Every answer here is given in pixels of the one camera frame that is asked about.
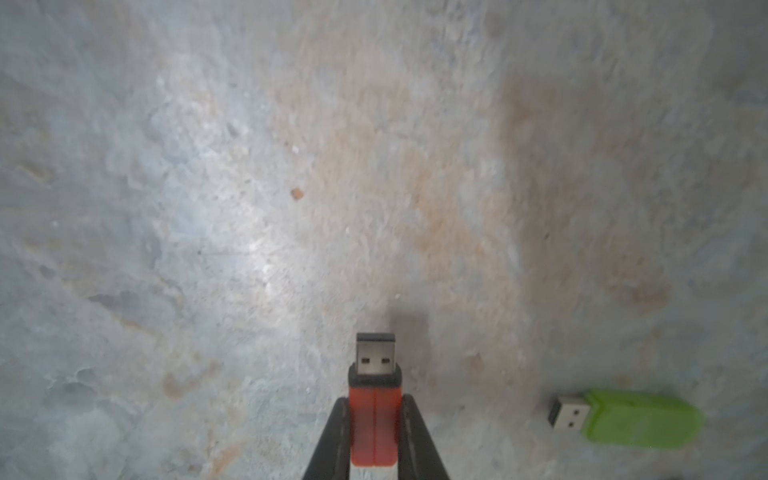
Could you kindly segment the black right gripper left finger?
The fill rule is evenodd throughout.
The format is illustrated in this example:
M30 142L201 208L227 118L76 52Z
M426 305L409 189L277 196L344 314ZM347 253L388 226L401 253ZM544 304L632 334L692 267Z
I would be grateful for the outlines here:
M338 398L302 477L303 480L348 480L351 413L349 400Z

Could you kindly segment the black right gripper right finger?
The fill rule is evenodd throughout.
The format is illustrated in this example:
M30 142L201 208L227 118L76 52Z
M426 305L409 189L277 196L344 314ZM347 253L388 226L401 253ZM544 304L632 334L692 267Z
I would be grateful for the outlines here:
M449 480L414 397L404 394L398 421L398 479Z

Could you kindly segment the red usb drive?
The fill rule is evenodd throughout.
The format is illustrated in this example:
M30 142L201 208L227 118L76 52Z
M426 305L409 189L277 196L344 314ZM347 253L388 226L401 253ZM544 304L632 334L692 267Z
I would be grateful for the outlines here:
M356 335L355 360L348 372L350 459L356 467L397 463L402 371L392 333Z

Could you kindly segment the green usb drive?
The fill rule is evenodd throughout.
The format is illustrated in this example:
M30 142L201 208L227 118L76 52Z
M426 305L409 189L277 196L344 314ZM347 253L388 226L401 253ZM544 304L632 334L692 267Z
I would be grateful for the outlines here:
M575 431L593 443L662 450L691 443L705 420L675 396L606 389L557 396L548 414L553 429Z

